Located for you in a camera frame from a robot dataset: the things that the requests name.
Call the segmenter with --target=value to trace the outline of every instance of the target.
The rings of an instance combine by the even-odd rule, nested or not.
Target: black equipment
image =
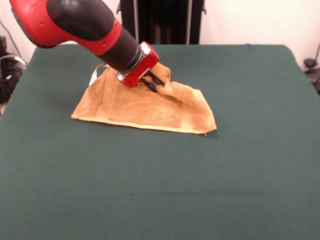
[[[25,68],[21,61],[13,54],[7,52],[7,41],[0,36],[0,104],[9,101]]]
[[[199,44],[205,0],[120,0],[123,26],[138,42]]]

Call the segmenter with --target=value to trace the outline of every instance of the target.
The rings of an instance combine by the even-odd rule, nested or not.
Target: tan towel
[[[157,86],[158,93],[142,83],[126,87],[116,79],[115,70],[107,67],[97,79],[92,78],[94,83],[86,89],[71,117],[178,133],[206,134],[217,129],[200,90],[171,81],[170,69],[160,63],[152,71],[165,82],[165,86]]]

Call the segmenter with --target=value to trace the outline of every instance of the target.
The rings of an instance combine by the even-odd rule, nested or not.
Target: black stand
[[[120,0],[122,25],[141,43],[199,44],[205,0]]]

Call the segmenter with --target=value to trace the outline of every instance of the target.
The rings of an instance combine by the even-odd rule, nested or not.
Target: green tablecloth
[[[36,49],[0,120],[0,239],[319,240],[320,99],[291,51],[155,49],[218,130],[73,120],[99,60]]]

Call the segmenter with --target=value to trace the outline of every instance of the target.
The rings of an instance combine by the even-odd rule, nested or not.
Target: white wall
[[[119,0],[104,0],[115,13]],[[320,42],[320,0],[205,0],[200,44],[284,44],[303,67]],[[121,14],[116,15],[121,21]],[[9,0],[0,0],[0,19],[11,31],[22,57],[35,46],[14,19]],[[0,26],[0,34],[8,35]],[[8,50],[15,53],[8,38]]]

